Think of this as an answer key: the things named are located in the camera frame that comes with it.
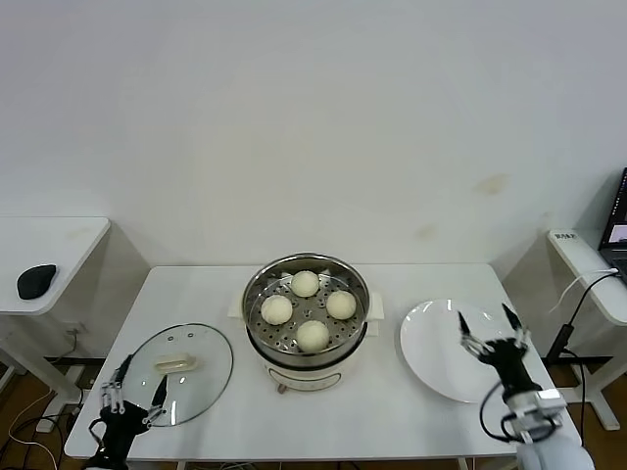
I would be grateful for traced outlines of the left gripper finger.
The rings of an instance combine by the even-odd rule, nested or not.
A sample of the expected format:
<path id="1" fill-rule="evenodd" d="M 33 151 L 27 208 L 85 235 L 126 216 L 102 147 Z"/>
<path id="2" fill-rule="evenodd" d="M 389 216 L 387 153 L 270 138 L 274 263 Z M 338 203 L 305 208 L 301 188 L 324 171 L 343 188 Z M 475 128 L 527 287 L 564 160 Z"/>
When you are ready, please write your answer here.
<path id="1" fill-rule="evenodd" d="M 166 412 L 164 405 L 167 398 L 168 376 L 164 375 L 157 387 L 146 416 L 142 419 L 144 426 L 152 426 L 153 422 Z"/>
<path id="2" fill-rule="evenodd" d="M 121 365 L 113 372 L 109 381 L 103 383 L 100 389 L 101 407 L 109 408 L 114 414 L 125 413 L 122 384 L 132 359 L 133 354 L 129 354 Z"/>

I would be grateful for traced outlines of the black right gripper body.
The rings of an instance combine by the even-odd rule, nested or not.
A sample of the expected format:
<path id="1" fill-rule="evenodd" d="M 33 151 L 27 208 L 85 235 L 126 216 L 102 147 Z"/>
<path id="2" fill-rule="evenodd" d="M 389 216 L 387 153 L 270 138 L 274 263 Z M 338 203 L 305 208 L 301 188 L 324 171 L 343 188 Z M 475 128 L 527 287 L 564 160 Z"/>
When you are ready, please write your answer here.
<path id="1" fill-rule="evenodd" d="M 527 352 L 527 345 L 514 338 L 492 340 L 486 343 L 482 362 L 496 369 L 505 392 L 537 392 L 541 387 L 531 379 L 523 363 Z"/>

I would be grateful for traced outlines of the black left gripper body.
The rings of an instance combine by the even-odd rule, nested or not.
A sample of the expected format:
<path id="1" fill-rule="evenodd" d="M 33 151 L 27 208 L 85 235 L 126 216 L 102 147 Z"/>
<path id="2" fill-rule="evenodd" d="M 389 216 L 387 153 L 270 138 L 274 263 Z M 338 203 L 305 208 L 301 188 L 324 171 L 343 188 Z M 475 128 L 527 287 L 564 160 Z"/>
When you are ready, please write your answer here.
<path id="1" fill-rule="evenodd" d="M 126 400 L 123 405 L 124 413 L 103 407 L 88 426 L 97 449 L 82 464 L 83 469 L 128 469 L 126 460 L 135 437 L 148 431 L 148 411 Z"/>

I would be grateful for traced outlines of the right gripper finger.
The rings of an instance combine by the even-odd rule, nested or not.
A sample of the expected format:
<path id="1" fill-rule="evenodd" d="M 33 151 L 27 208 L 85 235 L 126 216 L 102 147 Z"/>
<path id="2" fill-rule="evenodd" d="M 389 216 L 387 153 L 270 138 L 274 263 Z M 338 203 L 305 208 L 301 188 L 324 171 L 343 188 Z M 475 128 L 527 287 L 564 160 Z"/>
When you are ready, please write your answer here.
<path id="1" fill-rule="evenodd" d="M 523 326 L 518 315 L 508 305 L 502 304 L 502 308 L 506 315 L 506 319 L 514 332 L 514 345 L 518 349 L 526 349 L 528 347 L 528 329 Z"/>
<path id="2" fill-rule="evenodd" d="M 468 353 L 475 358 L 479 358 L 481 355 L 490 352 L 489 345 L 471 334 L 470 328 L 460 311 L 458 312 L 458 322 L 461 335 L 460 344 Z"/>

